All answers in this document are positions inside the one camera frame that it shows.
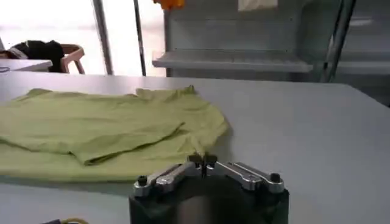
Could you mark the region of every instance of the table surface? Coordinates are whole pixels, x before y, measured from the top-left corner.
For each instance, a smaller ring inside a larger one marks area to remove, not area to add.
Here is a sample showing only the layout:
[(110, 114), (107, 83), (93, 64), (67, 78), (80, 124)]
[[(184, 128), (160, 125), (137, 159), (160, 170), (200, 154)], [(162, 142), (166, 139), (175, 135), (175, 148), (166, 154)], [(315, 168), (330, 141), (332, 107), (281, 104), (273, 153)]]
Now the table surface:
[(42, 71), (50, 66), (50, 60), (0, 59), (0, 67), (8, 67), (10, 71)]
[[(215, 148), (220, 158), (281, 173), (291, 194), (289, 223), (388, 223), (390, 109), (347, 85), (9, 72), (0, 75), (0, 104), (32, 88), (127, 94), (188, 85), (232, 127)], [(115, 183), (0, 182), (116, 195), (131, 190)]]

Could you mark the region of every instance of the white shelf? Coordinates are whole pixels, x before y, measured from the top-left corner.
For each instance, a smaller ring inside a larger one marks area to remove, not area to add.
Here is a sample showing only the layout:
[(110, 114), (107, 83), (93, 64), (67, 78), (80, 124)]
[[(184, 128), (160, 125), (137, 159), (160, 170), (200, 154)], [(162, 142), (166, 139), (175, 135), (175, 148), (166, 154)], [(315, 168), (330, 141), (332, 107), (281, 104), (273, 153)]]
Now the white shelf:
[(343, 53), (337, 73), (390, 75), (390, 54)]
[(228, 69), (260, 72), (310, 72), (313, 65), (279, 51), (176, 50), (155, 53), (153, 65), (160, 68)]

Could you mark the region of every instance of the metal shelf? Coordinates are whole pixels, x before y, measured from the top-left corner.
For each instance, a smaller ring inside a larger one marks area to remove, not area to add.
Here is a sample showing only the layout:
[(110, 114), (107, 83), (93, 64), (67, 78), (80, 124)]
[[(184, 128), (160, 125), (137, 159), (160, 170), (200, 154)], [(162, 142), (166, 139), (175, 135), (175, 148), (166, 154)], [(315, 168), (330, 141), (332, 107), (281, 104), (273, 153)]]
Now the metal shelf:
[(313, 65), (289, 52), (176, 50), (154, 53), (153, 65), (160, 68), (231, 69), (259, 72), (310, 72)]

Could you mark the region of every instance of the orange object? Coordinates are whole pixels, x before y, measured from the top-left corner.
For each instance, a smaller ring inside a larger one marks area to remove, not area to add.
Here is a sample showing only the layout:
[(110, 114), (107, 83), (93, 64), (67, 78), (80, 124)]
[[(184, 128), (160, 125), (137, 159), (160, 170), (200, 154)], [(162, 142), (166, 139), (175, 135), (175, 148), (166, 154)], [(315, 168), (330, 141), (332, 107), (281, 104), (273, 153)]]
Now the orange object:
[(159, 3), (162, 9), (179, 9), (184, 6), (185, 0), (154, 0)]

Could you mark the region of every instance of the black bolt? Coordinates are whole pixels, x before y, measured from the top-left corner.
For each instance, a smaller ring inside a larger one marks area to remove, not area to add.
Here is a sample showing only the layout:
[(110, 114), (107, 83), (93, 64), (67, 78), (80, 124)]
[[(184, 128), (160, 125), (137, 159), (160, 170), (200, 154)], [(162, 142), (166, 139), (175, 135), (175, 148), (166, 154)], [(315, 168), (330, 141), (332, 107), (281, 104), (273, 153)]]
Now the black bolt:
[(145, 186), (147, 184), (147, 176), (139, 176), (137, 182), (141, 187)]
[(280, 175), (278, 173), (271, 174), (271, 181), (274, 183), (280, 183), (282, 180), (280, 179)]

